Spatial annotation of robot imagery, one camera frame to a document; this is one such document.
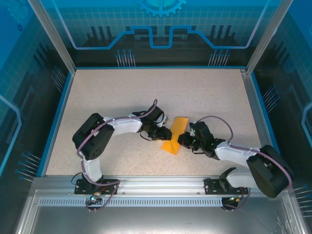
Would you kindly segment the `brushed metal panel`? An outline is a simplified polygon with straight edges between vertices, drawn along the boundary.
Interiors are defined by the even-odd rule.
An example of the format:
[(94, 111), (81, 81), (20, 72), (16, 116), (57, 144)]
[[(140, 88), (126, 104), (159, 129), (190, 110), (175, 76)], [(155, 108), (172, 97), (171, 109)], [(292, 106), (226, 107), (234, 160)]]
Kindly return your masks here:
[(28, 198), (14, 234), (312, 234), (290, 193), (250, 198), (239, 210), (220, 207), (43, 207)]

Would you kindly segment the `aluminium mounting rail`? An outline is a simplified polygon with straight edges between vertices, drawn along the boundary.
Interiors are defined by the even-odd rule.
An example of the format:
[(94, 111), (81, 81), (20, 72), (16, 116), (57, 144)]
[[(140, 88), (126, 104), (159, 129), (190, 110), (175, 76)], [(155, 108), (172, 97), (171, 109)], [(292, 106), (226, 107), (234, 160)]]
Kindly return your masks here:
[[(208, 189), (204, 185), (206, 178), (217, 176), (106, 176), (106, 179), (120, 180), (118, 196), (204, 196)], [(36, 177), (30, 193), (42, 196), (74, 195), (78, 177), (47, 176)]]

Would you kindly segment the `orange square paper sheet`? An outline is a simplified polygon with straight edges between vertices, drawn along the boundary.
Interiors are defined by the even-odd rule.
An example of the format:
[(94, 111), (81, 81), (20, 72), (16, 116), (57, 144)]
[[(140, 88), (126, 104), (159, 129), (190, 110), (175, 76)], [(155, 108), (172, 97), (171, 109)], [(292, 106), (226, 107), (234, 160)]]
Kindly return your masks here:
[(176, 117), (171, 126), (172, 138), (171, 140), (166, 140), (161, 146), (161, 149), (176, 155), (179, 151), (180, 144), (178, 143), (178, 138), (180, 135), (185, 133), (187, 127), (188, 119), (185, 117)]

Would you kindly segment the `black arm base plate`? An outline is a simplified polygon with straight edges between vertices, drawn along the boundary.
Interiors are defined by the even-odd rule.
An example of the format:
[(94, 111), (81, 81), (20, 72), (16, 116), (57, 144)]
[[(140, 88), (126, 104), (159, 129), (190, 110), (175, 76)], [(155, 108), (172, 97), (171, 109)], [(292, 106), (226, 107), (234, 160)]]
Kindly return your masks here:
[(74, 194), (93, 195), (95, 192), (101, 192), (101, 195), (110, 195), (117, 193), (117, 191), (114, 192), (114, 189), (117, 188), (116, 179), (104, 179), (102, 183), (113, 183), (113, 184), (109, 186), (98, 186), (88, 182), (86, 179), (78, 179), (76, 181)]
[(204, 190), (206, 195), (247, 195), (248, 188), (232, 187), (226, 179), (204, 180)]

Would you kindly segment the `aluminium side rail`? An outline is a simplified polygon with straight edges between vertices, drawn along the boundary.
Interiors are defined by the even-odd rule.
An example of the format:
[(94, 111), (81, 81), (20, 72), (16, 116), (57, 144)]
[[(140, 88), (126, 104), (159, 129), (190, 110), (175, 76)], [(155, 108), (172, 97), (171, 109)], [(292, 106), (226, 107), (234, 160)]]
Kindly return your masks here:
[(241, 69), (240, 72), (250, 103), (260, 143), (262, 146), (271, 145), (278, 153), (280, 153), (255, 75), (254, 73), (248, 75), (245, 69)]

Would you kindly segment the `aluminium frame post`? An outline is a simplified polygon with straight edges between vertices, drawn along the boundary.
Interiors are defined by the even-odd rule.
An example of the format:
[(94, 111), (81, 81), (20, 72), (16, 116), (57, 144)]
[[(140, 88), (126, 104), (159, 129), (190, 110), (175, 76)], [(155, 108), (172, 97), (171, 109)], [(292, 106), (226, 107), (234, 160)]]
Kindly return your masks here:
[(44, 8), (43, 4), (40, 0), (27, 0), (30, 6), (32, 7), (35, 15), (37, 16), (38, 20), (40, 21), (41, 25), (43, 26), (46, 34), (48, 35), (49, 39), (51, 40), (52, 44), (56, 48), (60, 58), (64, 62), (68, 71), (72, 74), (76, 74), (76, 66), (68, 53), (59, 33), (57, 32), (52, 20), (50, 19), (46, 9)]
[(269, 45), (271, 39), (275, 35), (278, 27), (280, 26), (284, 16), (288, 12), (293, 0), (281, 0), (278, 5), (275, 13), (273, 14), (271, 21), (269, 22), (259, 44), (256, 46), (255, 51), (253, 52), (247, 66), (246, 66), (246, 75), (251, 76), (251, 73), (254, 71), (256, 65), (260, 61), (263, 53), (265, 52), (267, 46)]

